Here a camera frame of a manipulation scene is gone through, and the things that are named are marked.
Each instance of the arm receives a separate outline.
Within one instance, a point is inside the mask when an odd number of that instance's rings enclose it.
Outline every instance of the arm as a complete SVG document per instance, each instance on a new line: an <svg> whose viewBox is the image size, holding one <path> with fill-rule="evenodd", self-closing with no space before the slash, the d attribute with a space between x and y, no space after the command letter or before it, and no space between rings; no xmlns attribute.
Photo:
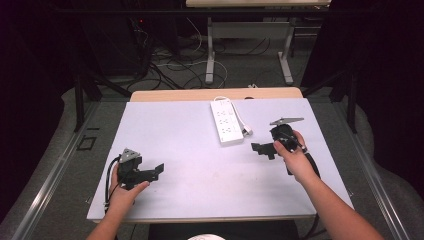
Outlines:
<svg viewBox="0 0 424 240"><path fill-rule="evenodd" d="M87 239L114 239L119 225L127 212L130 210L137 195L149 186L149 182L142 182L136 187L127 191L118 186L118 164L112 172L110 184L111 199L110 206L105 217L90 233Z"/></svg>
<svg viewBox="0 0 424 240"><path fill-rule="evenodd" d="M302 145L302 135L294 131ZM296 180L305 188L324 226L333 239L383 239L362 216L349 207L314 172L301 149L290 153L276 141L274 147Z"/></svg>

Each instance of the desk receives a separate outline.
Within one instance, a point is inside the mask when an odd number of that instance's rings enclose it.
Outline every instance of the desk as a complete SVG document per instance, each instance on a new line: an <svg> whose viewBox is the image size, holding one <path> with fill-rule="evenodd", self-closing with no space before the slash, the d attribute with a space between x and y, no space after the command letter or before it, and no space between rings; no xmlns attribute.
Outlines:
<svg viewBox="0 0 424 240"><path fill-rule="evenodd" d="M241 144L226 147L219 144L210 109L210 101L218 95L232 98L243 120L253 128L254 134ZM268 160L266 156L258 156L250 146L251 142L272 141L269 122L282 115L305 118L291 126L304 135L323 181L352 206L309 102L301 96L297 88L134 93L122 116L87 219L103 218L107 167L125 147L141 153L143 163L139 167L142 170L165 163L159 181L152 182L137 197L126 222L246 221L314 216L316 212L306 192L287 174L281 158ZM242 100L245 97L255 99Z"/></svg>
<svg viewBox="0 0 424 240"><path fill-rule="evenodd" d="M324 6L331 0L187 0L188 7L216 8L216 7L294 7L294 6ZM296 19L289 22L212 22L208 18L208 63L205 82L213 82L215 52L213 51L214 38L275 38L285 39L283 52L278 52L278 58L287 85L293 84L293 78L287 63Z"/></svg>

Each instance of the power strip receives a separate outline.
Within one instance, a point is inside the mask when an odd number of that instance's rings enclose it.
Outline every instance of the power strip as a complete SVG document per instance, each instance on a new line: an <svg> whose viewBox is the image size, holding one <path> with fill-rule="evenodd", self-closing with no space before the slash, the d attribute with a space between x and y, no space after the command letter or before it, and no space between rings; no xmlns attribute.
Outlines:
<svg viewBox="0 0 424 240"><path fill-rule="evenodd" d="M243 142L243 133L231 100L212 101L211 108L221 144L229 145Z"/></svg>

